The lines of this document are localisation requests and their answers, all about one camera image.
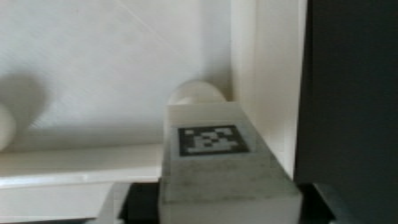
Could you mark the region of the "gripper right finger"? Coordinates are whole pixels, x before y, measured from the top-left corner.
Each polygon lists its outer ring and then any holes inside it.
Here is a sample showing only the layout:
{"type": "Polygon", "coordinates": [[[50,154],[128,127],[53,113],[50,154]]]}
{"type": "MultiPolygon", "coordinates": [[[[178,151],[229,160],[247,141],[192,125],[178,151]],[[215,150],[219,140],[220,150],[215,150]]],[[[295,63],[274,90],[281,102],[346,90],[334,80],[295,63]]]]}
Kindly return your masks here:
{"type": "Polygon", "coordinates": [[[322,183],[302,183],[304,196],[298,224],[350,224],[350,216],[334,188],[322,183]]]}

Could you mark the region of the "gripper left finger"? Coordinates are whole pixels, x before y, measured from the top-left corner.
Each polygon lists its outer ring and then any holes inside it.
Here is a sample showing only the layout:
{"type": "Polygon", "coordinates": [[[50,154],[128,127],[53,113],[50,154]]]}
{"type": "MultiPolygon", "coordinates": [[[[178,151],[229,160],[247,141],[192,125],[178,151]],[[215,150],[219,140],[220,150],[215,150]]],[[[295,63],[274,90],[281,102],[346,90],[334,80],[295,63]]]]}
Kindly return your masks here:
{"type": "Polygon", "coordinates": [[[156,182],[112,186],[96,224],[160,224],[158,188],[156,182]]]}

